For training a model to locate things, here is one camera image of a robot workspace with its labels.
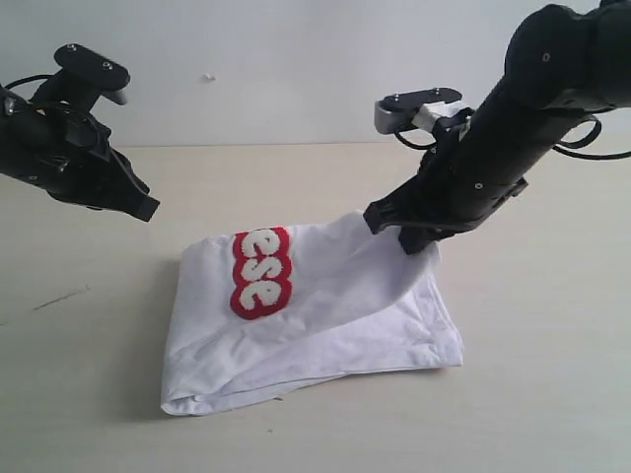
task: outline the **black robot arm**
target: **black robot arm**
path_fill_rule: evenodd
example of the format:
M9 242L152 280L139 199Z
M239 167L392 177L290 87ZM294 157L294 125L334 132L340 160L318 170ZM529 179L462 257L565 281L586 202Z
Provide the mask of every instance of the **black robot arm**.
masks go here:
M571 150L599 134L598 113L631 106L631 2L603 0L586 15L548 5L524 20L506 54L504 77L473 110L451 89L389 96L377 102L375 123L415 149L426 150L418 173L364 217L373 233L401 226L409 253L431 241L469 232L527 186L524 174L547 152L585 159ZM563 141L592 121L585 139ZM401 133L424 129L430 145Z
M55 60L61 70L53 76L0 86L0 173L61 202L148 222L160 203L90 114L99 97L125 104L127 70L79 44L59 48ZM45 82L28 101L11 91L34 80Z

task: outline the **white cloth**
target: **white cloth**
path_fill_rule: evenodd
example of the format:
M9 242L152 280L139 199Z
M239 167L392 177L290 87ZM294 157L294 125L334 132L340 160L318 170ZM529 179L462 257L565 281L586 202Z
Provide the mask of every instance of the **white cloth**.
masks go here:
M207 238L182 256L162 409L207 415L354 373L460 366L434 279L361 213Z

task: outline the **white table surface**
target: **white table surface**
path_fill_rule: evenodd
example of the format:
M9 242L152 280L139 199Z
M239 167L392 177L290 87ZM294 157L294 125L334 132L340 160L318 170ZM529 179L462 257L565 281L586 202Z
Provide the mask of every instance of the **white table surface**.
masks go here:
M631 471L631 162L551 154L442 245L462 368L358 376L231 413L159 407L190 243L324 223L393 190L392 144L126 150L150 224L0 179L0 471Z

